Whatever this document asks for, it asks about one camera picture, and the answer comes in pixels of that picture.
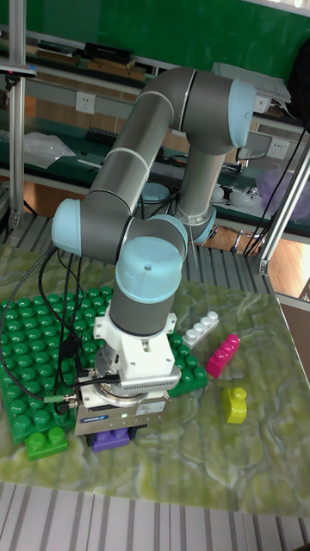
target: green baseplate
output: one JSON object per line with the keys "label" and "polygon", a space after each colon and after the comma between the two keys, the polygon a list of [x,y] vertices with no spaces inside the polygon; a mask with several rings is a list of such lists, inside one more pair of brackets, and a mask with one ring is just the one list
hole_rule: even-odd
{"label": "green baseplate", "polygon": [[[103,287],[92,288],[84,293],[77,310],[74,329],[82,337],[81,363],[84,368],[95,365],[98,348],[104,343],[93,338],[95,316],[103,316],[112,297],[113,290]],[[48,300],[60,316],[63,311],[63,299],[57,294],[48,295]],[[75,296],[67,295],[66,317],[70,318],[74,310]],[[0,308],[0,315],[6,305]],[[14,377],[29,391],[39,396],[51,396],[59,354],[60,322],[49,311],[44,300],[36,296],[12,302],[7,311],[3,326],[3,356]],[[181,394],[204,388],[208,384],[206,372],[198,367],[198,360],[183,345],[181,336],[169,335],[170,346],[176,365],[182,371],[181,380],[169,391],[173,398]],[[74,360],[62,362],[64,379],[72,384],[75,377]],[[3,401],[9,419],[13,443],[24,442],[34,432],[47,432],[53,427],[64,430],[72,429],[75,424],[73,410],[64,415],[54,411],[53,404],[43,402],[26,395],[4,371],[0,363],[0,384]],[[68,389],[59,385],[58,394],[67,393]]]}

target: sticker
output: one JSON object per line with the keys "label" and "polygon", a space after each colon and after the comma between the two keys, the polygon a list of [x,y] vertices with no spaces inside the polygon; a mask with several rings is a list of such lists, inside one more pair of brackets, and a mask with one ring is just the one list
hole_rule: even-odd
{"label": "sticker", "polygon": [[137,407],[136,415],[149,415],[163,411],[165,402],[153,402],[152,404],[140,404]]}
{"label": "sticker", "polygon": [[96,417],[84,417],[80,420],[80,423],[92,423],[92,421],[103,421],[108,419],[109,415],[97,415]]}

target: lego brick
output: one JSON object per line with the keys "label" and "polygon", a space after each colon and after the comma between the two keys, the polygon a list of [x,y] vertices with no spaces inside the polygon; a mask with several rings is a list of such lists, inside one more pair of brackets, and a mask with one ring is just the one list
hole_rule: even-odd
{"label": "lego brick", "polygon": [[92,446],[94,452],[104,451],[105,449],[120,448],[127,446],[130,442],[128,429],[105,430],[97,432]]}
{"label": "lego brick", "polygon": [[246,418],[246,391],[241,387],[224,388],[221,400],[227,423],[243,423]]}
{"label": "lego brick", "polygon": [[219,316],[216,312],[209,312],[207,316],[188,329],[183,337],[184,344],[193,349],[219,324]]}
{"label": "lego brick", "polygon": [[[75,331],[82,337],[82,367],[92,367],[95,355],[103,341],[95,341],[92,326],[96,315],[103,315],[112,297],[111,288],[90,289],[77,312]],[[54,310],[62,314],[63,298],[57,294],[47,297]],[[66,317],[74,309],[74,294],[68,293]],[[5,302],[0,306],[0,315]],[[53,394],[55,371],[59,353],[60,322],[50,313],[40,296],[13,302],[4,321],[2,347],[5,361],[15,378],[28,390],[40,396]],[[74,359],[63,361],[65,381],[74,381]],[[55,426],[69,430],[74,426],[70,410],[57,415],[53,404],[44,404],[26,395],[5,373],[0,363],[0,384],[13,443],[23,442],[34,432],[47,432]],[[68,392],[59,385],[59,393]]]}
{"label": "lego brick", "polygon": [[181,369],[180,381],[168,391],[170,397],[174,398],[191,393],[199,388],[205,388],[208,384],[205,369],[198,366],[198,360],[190,354],[189,347],[183,344],[182,338],[176,333],[173,333],[169,340],[175,357],[175,364]]}
{"label": "lego brick", "polygon": [[47,434],[34,432],[25,440],[29,461],[66,451],[68,442],[61,427],[53,427]]}
{"label": "lego brick", "polygon": [[240,341],[237,335],[228,335],[224,343],[222,343],[209,359],[206,367],[207,373],[218,379],[223,369],[232,359],[239,345]]}

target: pink lego brick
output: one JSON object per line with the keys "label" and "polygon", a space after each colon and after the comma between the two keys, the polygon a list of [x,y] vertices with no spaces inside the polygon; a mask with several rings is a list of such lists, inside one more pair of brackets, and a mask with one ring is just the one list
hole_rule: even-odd
{"label": "pink lego brick", "polygon": [[237,335],[228,335],[227,339],[214,352],[208,361],[206,371],[216,379],[220,377],[221,372],[232,359],[234,353],[240,345]]}

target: electrical outlet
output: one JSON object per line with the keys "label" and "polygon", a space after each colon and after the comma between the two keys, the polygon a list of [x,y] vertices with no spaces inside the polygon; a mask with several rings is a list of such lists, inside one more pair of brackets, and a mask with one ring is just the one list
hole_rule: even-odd
{"label": "electrical outlet", "polygon": [[95,101],[95,94],[77,92],[76,110],[81,113],[89,113],[89,115],[93,115],[95,113]]}
{"label": "electrical outlet", "polygon": [[272,138],[270,148],[267,151],[267,157],[284,159],[289,148],[289,141],[284,139]]}

